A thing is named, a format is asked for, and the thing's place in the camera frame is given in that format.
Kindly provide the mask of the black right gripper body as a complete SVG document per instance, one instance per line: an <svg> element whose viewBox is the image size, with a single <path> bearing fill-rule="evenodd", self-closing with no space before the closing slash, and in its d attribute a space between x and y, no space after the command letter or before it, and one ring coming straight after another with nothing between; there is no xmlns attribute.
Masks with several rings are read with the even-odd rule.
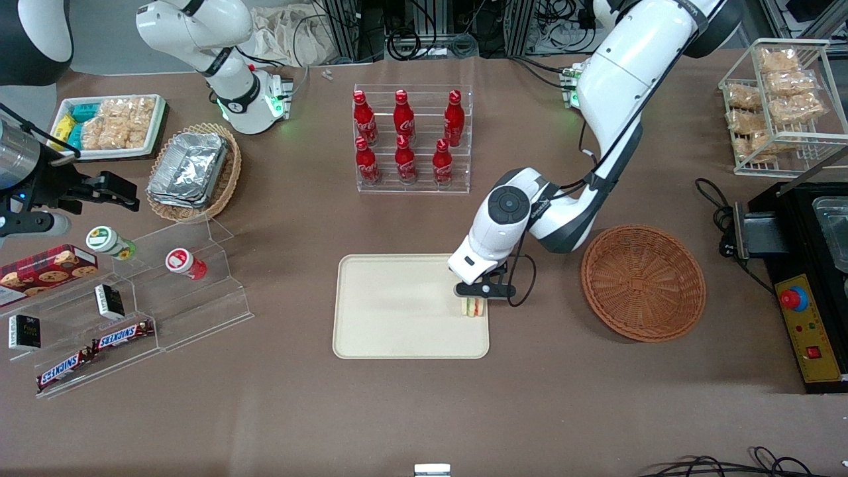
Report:
<svg viewBox="0 0 848 477"><path fill-rule="evenodd" d="M72 188L88 188L89 176L79 173L73 165L51 166L48 163L34 167L25 178L25 211L61 209L61 196Z"/></svg>

